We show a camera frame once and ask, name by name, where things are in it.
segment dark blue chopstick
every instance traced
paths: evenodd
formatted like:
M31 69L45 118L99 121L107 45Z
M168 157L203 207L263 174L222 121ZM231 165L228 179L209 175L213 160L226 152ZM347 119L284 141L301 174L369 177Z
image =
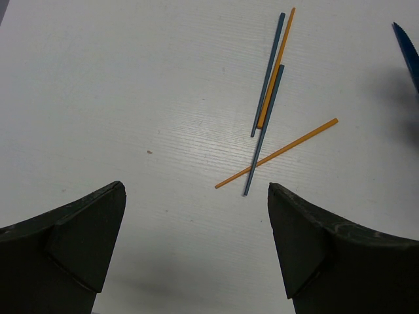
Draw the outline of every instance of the dark blue chopstick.
M263 138L264 138L264 135L266 133L266 130L268 129L269 118L270 118L270 114L272 113L272 108L274 107L275 98L276 98L276 94L278 93L278 87L280 86L283 69L284 69L284 66L281 64L280 65L280 71L278 72L278 76L276 77L274 91L272 93L272 97L270 98L268 112L266 113L266 118L264 120L264 124L263 124L263 128L262 128L261 136L259 138L259 141L257 142L257 147L256 147L255 155L254 155L253 161L251 163L251 169L250 169L250 173L249 173L249 178L247 179L246 188L244 190L244 195L245 196L249 193L251 180L253 178L253 174L254 174L255 168L256 168L256 163L257 163L257 160L259 159L259 154L261 153Z
M281 13L280 19L278 20L278 26L276 28L274 44L272 45L272 51L271 51L270 57L269 57L268 68L266 69L266 74L264 76L264 82L263 82L261 97L259 98L259 104L258 104L257 110L256 110L255 121L254 121L253 127L251 129L251 135L250 135L251 137L255 136L257 121L259 120L259 115L260 115L261 110L262 110L264 95L266 94L266 89L268 87L270 72L272 70L272 66L274 65L276 50L278 49L278 43L280 41L281 30L282 30L284 20L285 20L285 13Z

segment orange stick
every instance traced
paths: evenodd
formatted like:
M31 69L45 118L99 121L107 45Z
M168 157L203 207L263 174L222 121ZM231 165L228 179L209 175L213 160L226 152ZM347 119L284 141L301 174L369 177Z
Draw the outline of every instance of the orange stick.
M293 147L296 147L297 145L301 144L302 142L307 141L308 139L311 139L313 136L316 136L317 134L323 132L324 130L327 130L331 126L334 126L336 123L338 123L338 119L334 118L333 120L330 120L328 123L318 127L317 129L311 131L310 133L307 133L306 135L300 137L296 141L293 141L292 143L288 144L285 147L282 147L280 150L277 150L273 154L263 158L262 160L259 160L256 164L256 167L259 167L260 165L263 165L265 162L268 162L271 159L274 159L275 157L279 156L280 154L283 154L287 150L290 150ZM241 177L245 173L248 173L250 171L251 167L247 167L244 170L241 170L241 172L236 173L232 177L229 177L227 180L224 180L223 182L217 184L215 188L221 188L222 186L226 185L227 183L233 181L234 179L237 179L238 177Z
M266 112L268 110L268 105L270 102L270 98L272 97L272 91L274 90L276 77L278 76L278 71L280 70L281 59L283 56L283 51L285 50L285 44L287 43L287 38L289 34L289 30L291 29L291 24L293 23L295 8L291 10L291 14L288 19L287 27L285 29L285 33L283 34L282 43L280 46L280 51L278 52L278 57L276 58L274 71L272 72L272 76L270 77L268 90L266 91L266 95L264 97L263 106L261 113L259 115L259 121L257 122L257 128L261 129L264 124L264 119L266 117Z

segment blue knife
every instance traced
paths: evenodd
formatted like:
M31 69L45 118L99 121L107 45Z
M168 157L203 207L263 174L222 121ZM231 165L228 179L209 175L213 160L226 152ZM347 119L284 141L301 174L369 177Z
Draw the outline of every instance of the blue knife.
M416 87L416 91L419 93L419 55L403 28L396 23L393 23L393 28L412 76L414 87Z

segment white surface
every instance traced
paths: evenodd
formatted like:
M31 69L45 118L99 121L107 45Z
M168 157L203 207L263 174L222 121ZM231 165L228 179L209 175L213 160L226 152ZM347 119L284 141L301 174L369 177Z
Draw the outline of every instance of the white surface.
M248 197L246 177L215 190L250 164L277 19L292 6L261 157L340 123L258 168ZM419 239L418 106L392 30L399 22L419 46L418 9L417 0L12 0L0 27L1 225L121 180L128 203L95 311L293 313L270 181Z

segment stick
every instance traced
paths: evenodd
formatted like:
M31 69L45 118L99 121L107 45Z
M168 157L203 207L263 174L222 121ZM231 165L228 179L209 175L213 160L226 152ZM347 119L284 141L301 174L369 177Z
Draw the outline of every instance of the stick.
M257 163L257 160L259 158L259 154L261 153L261 148L262 148L264 135L266 134L266 130L268 129L270 114L272 113L272 109L274 108L276 94L278 93L278 88L280 87L283 68L284 68L284 66L281 64L280 65L280 72L278 73L278 77L277 77L276 82L275 82L274 93L272 94L272 97L270 98L270 101L269 101L268 112L266 114L266 119L264 120L261 136L259 137L259 140L257 142L255 155L253 157L253 161L251 162L250 174L249 174L249 177L247 178L246 188L244 189L244 196L246 196L249 193L251 180L253 178L253 174L255 173L256 163Z
M259 115L260 115L261 110L262 110L264 95L266 94L266 88L268 87L270 72L272 70L272 66L274 65L276 49L278 49L278 43L280 41L280 36L281 36L281 31L282 31L282 26L283 26L283 21L284 20L285 20L285 13L281 13L280 19L278 20L278 26L276 28L274 44L272 45L272 51L270 52L268 68L266 69L266 74L264 75L264 82L263 82L261 97L259 98L259 104L258 104L257 110L256 110L255 121L254 121L253 127L251 129L251 135L250 135L251 137L255 136L257 121L259 120Z
M288 144L287 146L282 147L280 150L277 150L273 154L263 158L262 160L259 160L256 164L256 167L259 167L260 165L263 165L265 162L268 162L269 160L274 159L275 157L279 156L280 154L283 154L284 152L290 150L291 148L296 147L297 145L307 141L308 139L311 139L313 136L316 136L317 134L327 130L328 128L330 128L331 126L334 126L338 122L339 121L336 118L334 118L333 120L330 120L328 123L320 126L319 128L311 131L310 133L307 133L306 135L300 137L296 141L293 141L292 143ZM247 167L246 169L241 170L241 172L236 173L235 175L228 178L227 180L224 180L223 182L217 184L215 186L215 188L221 188L222 186L226 185L227 183L233 181L234 179L237 179L238 177L241 177L245 173L248 173L249 171L250 171L250 167Z
M278 52L278 57L276 58L274 72L272 73L272 76L270 77L268 91L267 91L266 96L264 98L261 114L259 115L259 121L257 123L257 127L259 129L261 129L263 127L263 122L264 122L265 117L266 117L266 112L268 110L269 101L270 101L270 98L272 97L272 91L274 89L275 80L276 80L276 77L278 76L278 71L280 69L281 59L282 59L282 56L283 56L283 51L285 50L285 44L287 42L289 30L291 29L291 24L293 23L294 13L295 13L295 8L293 8L291 10L291 14L289 15L287 27L285 29L285 33L283 34L283 39L282 39L282 43L281 43L281 46L280 46L280 51Z

